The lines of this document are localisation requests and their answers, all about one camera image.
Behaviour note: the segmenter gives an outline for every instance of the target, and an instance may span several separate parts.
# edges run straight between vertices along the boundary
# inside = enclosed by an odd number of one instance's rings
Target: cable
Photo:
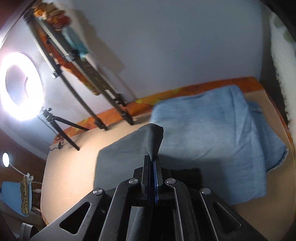
[[[38,119],[41,120],[44,125],[46,125],[49,129],[52,130],[52,132],[56,135],[55,140],[59,141],[59,145],[58,147],[55,147],[53,149],[50,149],[49,151],[52,151],[54,149],[61,149],[62,148],[62,144],[64,144],[64,138],[62,137],[62,135],[60,133],[57,133],[54,129],[52,129],[48,124],[46,124],[46,122],[44,120],[42,120],[38,115],[37,115]]]
[[[21,171],[19,171],[18,169],[16,169],[11,163],[9,163],[9,165],[10,165],[14,170],[16,170],[17,172],[19,172],[20,174],[26,176],[24,173],[22,173]]]
[[[52,129],[48,124],[46,124],[46,122],[44,120],[42,120],[39,116],[37,116],[39,120],[41,120],[49,129],[51,129],[53,131],[53,133],[55,133],[55,135],[58,135],[57,132],[55,132],[54,129]]]
[[[55,147],[55,148],[50,149],[49,151],[52,151],[52,150],[54,150],[54,149],[59,149],[59,148],[58,148],[58,147]]]

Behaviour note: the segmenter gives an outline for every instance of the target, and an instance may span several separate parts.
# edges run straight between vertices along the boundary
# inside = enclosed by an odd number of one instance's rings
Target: blue denim cloth
[[[266,172],[288,152],[235,85],[162,101],[150,122],[164,128],[161,166],[200,168],[204,186],[230,205],[265,196]]]

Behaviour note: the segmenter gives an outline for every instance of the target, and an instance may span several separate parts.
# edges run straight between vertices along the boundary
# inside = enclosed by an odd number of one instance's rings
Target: ring light
[[[6,87],[6,73],[12,65],[17,65],[27,76],[27,98],[17,105]],[[3,108],[14,118],[24,121],[37,116],[44,103],[44,90],[37,66],[26,54],[14,52],[4,57],[0,66],[0,98]]]

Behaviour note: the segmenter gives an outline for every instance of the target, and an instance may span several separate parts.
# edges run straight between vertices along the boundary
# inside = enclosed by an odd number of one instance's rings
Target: leopard print fabric
[[[25,215],[29,215],[30,210],[29,210],[29,190],[28,190],[28,181],[27,177],[24,176],[22,182],[20,183],[20,193],[21,193],[21,198],[22,198],[22,206],[21,206],[21,211]]]

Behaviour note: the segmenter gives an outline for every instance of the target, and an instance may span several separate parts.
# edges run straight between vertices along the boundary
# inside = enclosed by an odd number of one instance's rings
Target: small lamp
[[[20,174],[26,176],[26,177],[27,177],[27,180],[28,180],[28,183],[33,181],[33,179],[34,179],[33,176],[30,176],[29,173],[27,173],[27,175],[24,174],[24,173],[22,173],[21,171],[19,171],[17,168],[15,168],[15,167],[10,163],[10,161],[9,161],[9,156],[8,156],[8,154],[7,154],[6,152],[5,152],[5,153],[3,154],[3,156],[2,156],[2,161],[3,161],[3,164],[4,164],[5,167],[8,167],[8,166],[10,165],[14,170],[16,170],[16,171],[19,172]]]

